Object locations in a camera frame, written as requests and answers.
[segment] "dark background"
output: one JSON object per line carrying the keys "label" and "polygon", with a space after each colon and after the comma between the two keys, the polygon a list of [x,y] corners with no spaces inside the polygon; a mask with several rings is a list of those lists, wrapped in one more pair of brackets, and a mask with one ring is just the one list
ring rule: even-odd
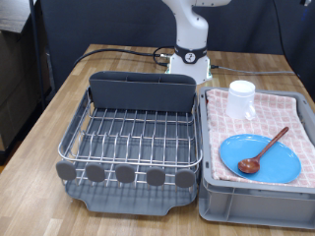
{"label": "dark background", "polygon": [[[275,1],[286,58],[314,100],[315,3]],[[57,89],[91,43],[158,47],[176,40],[175,19],[161,0],[41,0],[41,7]],[[273,0],[194,10],[209,23],[209,50],[284,54]]]}

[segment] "spoon handle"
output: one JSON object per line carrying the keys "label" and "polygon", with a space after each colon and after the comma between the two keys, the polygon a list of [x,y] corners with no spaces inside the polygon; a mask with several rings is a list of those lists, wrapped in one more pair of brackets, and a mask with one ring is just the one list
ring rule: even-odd
{"label": "spoon handle", "polygon": [[265,148],[255,157],[256,159],[260,159],[265,152],[276,143],[285,133],[288,131],[288,127],[284,127],[269,143]]}

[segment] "gray plastic bin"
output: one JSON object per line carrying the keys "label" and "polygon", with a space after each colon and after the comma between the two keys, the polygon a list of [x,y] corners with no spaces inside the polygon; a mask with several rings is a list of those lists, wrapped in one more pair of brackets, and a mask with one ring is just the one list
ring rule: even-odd
{"label": "gray plastic bin", "polygon": [[[203,175],[199,192],[199,213],[209,221],[272,226],[315,228],[315,189],[215,180],[209,147],[206,92],[199,92],[203,135]],[[305,131],[315,143],[315,116],[305,97],[291,91],[257,90],[257,92],[291,96],[297,101],[297,113]]]}

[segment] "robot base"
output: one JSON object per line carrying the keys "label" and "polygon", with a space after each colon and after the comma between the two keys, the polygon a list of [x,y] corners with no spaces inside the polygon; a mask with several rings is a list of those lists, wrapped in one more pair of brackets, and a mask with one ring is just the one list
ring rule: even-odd
{"label": "robot base", "polygon": [[210,59],[208,56],[200,58],[195,64],[185,64],[181,57],[173,54],[170,58],[166,73],[190,76],[196,81],[196,84],[199,85],[213,78],[210,69]]}

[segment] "blue plastic plate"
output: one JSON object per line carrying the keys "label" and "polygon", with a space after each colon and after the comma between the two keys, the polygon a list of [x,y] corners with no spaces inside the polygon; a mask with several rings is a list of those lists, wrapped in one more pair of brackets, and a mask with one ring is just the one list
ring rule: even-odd
{"label": "blue plastic plate", "polygon": [[282,143],[276,142],[260,159],[260,170],[255,174],[241,172],[237,163],[255,157],[271,139],[258,135],[237,135],[220,145],[220,158],[235,174],[254,181],[288,183],[301,172],[301,162],[296,154]]}

